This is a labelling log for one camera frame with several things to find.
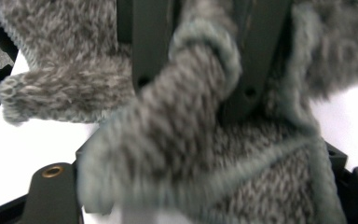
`white table surface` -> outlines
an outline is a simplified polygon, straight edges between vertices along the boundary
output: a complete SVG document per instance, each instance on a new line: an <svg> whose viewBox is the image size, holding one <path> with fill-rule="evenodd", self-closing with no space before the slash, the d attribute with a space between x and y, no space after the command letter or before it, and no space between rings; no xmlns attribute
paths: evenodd
<svg viewBox="0 0 358 224"><path fill-rule="evenodd" d="M28 71L19 54L12 75ZM358 88L336 94L330 102L313 103L323 137L349 155L347 169L358 166ZM35 171L54 162L73 162L75 151L96 130L94 124L32 119L20 127L3 120L0 109L0 205L28 192ZM85 223L121 223L120 211L110 217L86 215ZM159 214L158 223L188 223L178 214Z"/></svg>

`gray knit fabric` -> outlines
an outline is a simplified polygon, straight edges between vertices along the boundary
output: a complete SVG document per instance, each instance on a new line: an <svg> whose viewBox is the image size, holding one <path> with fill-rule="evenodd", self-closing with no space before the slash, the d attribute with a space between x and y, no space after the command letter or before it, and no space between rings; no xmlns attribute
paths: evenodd
<svg viewBox="0 0 358 224"><path fill-rule="evenodd" d="M358 84L358 1L295 1L290 55L274 63L259 109L223 128L216 110L241 70L231 10L231 1L183 1L171 60L133 98L116 1L0 0L0 20L32 69L0 84L6 119L110 118L79 161L89 210L170 207L195 223L345 223L309 100Z"/></svg>
<svg viewBox="0 0 358 224"><path fill-rule="evenodd" d="M0 21L31 71L0 84L7 122L99 122L134 96L116 1L0 0Z"/></svg>

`fuzzy gray fleece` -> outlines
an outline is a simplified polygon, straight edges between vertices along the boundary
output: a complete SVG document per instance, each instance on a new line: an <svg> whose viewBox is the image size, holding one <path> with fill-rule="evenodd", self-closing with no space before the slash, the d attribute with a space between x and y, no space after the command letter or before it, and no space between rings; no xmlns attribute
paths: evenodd
<svg viewBox="0 0 358 224"><path fill-rule="evenodd" d="M231 10L227 0L184 1L170 61L134 98L115 0L0 0L0 20L31 65L0 84L5 118L107 119L78 167L79 200L92 211L345 223L309 100L358 84L358 1L296 0L291 52L274 63L260 109L223 128L216 110L241 72Z"/></svg>

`mounting hole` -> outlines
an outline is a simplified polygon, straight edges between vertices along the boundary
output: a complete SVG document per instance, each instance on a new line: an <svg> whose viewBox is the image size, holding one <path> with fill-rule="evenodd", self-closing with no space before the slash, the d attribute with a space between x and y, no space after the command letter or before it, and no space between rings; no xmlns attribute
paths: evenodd
<svg viewBox="0 0 358 224"><path fill-rule="evenodd" d="M151 81L151 79L148 76L139 77L138 88L139 89L143 88L145 85L149 84L150 81Z"/></svg>
<svg viewBox="0 0 358 224"><path fill-rule="evenodd" d="M328 150L328 155L329 155L329 156L335 156L335 155L336 155L336 152L331 151L331 150Z"/></svg>
<svg viewBox="0 0 358 224"><path fill-rule="evenodd" d="M243 92L243 95L247 100L254 100L256 96L255 88L252 87L246 88L245 91Z"/></svg>
<svg viewBox="0 0 358 224"><path fill-rule="evenodd" d="M60 175L63 172L62 166L52 166L43 171L42 176L45 178L52 178L54 176Z"/></svg>

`brass nut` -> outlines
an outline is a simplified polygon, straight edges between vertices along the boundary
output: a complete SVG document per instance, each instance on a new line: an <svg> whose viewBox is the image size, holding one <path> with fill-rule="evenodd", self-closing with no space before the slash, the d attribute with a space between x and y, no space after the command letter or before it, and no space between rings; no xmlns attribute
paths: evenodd
<svg viewBox="0 0 358 224"><path fill-rule="evenodd" d="M62 166L51 166L48 169L44 170L42 176L44 178L52 178L57 175L60 175L63 172Z"/></svg>

